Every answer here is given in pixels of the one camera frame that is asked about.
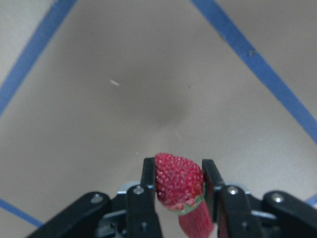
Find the metal bolt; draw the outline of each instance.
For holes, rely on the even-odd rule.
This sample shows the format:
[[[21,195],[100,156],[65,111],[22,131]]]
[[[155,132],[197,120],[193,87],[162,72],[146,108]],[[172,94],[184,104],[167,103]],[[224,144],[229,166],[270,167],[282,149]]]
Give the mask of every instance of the metal bolt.
[[[93,198],[90,200],[91,203],[100,203],[104,198],[99,194],[95,194]]]
[[[136,194],[136,195],[139,195],[139,194],[142,194],[144,192],[144,189],[139,185],[137,186],[135,189],[133,189],[133,192]]]
[[[238,188],[235,187],[235,186],[230,186],[230,187],[228,187],[228,192],[229,192],[231,195],[236,195],[236,194],[239,192],[239,190],[238,190]]]
[[[250,229],[250,225],[248,222],[244,221],[241,223],[243,230],[246,232]]]
[[[148,224],[146,222],[142,222],[141,223],[141,231],[145,233],[147,231],[147,229],[148,229]]]
[[[271,198],[274,200],[274,202],[280,203],[284,201],[284,197],[282,194],[275,192],[271,195]]]

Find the floor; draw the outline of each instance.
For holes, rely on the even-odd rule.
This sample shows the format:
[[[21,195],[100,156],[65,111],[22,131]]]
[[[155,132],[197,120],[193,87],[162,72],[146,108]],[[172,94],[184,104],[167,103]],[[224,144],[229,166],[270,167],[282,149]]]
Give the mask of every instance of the floor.
[[[1,1],[1,82],[56,2]],[[217,2],[317,118],[315,1]],[[0,151],[0,198],[41,222],[86,192],[114,197],[158,152],[214,159],[258,198],[317,192],[316,143],[188,0],[78,0],[2,113]],[[0,217],[0,237],[35,229]]]

